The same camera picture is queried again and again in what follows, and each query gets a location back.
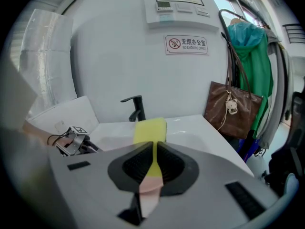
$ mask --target hanging clothes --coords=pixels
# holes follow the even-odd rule
[[[257,129],[268,109],[268,97],[272,94],[273,88],[271,65],[267,54],[267,36],[264,29],[246,22],[228,26],[228,32],[244,66],[250,91],[263,97],[260,110],[251,126],[251,129],[254,130],[253,138],[256,138]],[[247,90],[241,75],[240,88]]]
[[[285,62],[286,62],[286,70],[288,76],[288,86],[287,86],[287,100],[285,105],[285,120],[289,119],[291,114],[291,101],[292,101],[292,94],[294,93],[294,79],[293,79],[293,72],[292,72],[292,60],[291,57],[288,55],[288,52],[285,48],[282,47],[282,51],[284,54]]]
[[[277,94],[277,79],[278,79],[278,73],[277,73],[277,61],[282,60],[280,55],[276,54],[276,47],[278,46],[277,43],[280,42],[277,36],[269,29],[265,29],[265,33],[267,35],[268,40],[268,58],[271,64],[271,72],[272,72],[272,79],[273,79],[273,88],[272,88],[272,94],[268,97],[268,108],[261,120],[261,124],[257,129],[257,135],[256,138],[260,138],[262,133],[265,131],[268,123],[270,122],[270,118],[273,112],[273,108],[275,106],[275,98]]]
[[[282,113],[281,113],[281,118],[280,118],[280,121],[281,121],[282,119],[284,119],[284,113],[285,113],[285,107],[286,107],[286,101],[287,101],[288,74],[287,74],[287,67],[286,67],[284,52],[283,52],[283,49],[281,47],[280,47],[280,51],[281,51],[281,56],[282,56],[283,66],[284,66],[284,85],[285,85],[283,108],[282,108]]]
[[[279,44],[276,45],[276,58],[277,58],[277,93],[275,97],[274,109],[270,116],[270,120],[261,134],[259,146],[264,149],[269,149],[270,144],[275,136],[277,128],[281,121],[281,115],[284,106],[285,94],[285,73],[284,73],[284,59],[282,58],[281,48]]]

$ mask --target plastic wrap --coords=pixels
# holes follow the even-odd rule
[[[71,74],[73,20],[57,13],[34,10],[24,33],[19,72],[38,97],[28,119],[77,98]]]

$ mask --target green jacket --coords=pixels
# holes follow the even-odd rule
[[[268,108],[268,97],[272,93],[273,79],[267,52],[267,36],[264,29],[251,23],[241,22],[228,26],[229,35],[246,72],[250,91],[263,97],[262,105],[251,129],[253,138]],[[240,87],[247,90],[246,82],[240,75]]]

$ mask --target black slot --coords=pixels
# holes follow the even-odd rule
[[[265,211],[265,209],[239,182],[233,182],[225,186],[250,220]]]
[[[79,162],[79,163],[74,163],[74,164],[71,164],[71,165],[67,165],[68,169],[69,170],[76,170],[76,169],[79,169],[79,168],[83,168],[83,167],[86,167],[86,166],[89,166],[90,163],[88,161],[82,161],[82,162]]]

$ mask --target yellow sponge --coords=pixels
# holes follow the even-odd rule
[[[157,163],[157,143],[165,142],[166,139],[166,121],[164,118],[139,121],[135,126],[133,143],[153,142],[152,166],[147,172],[147,176],[162,177],[160,167]]]

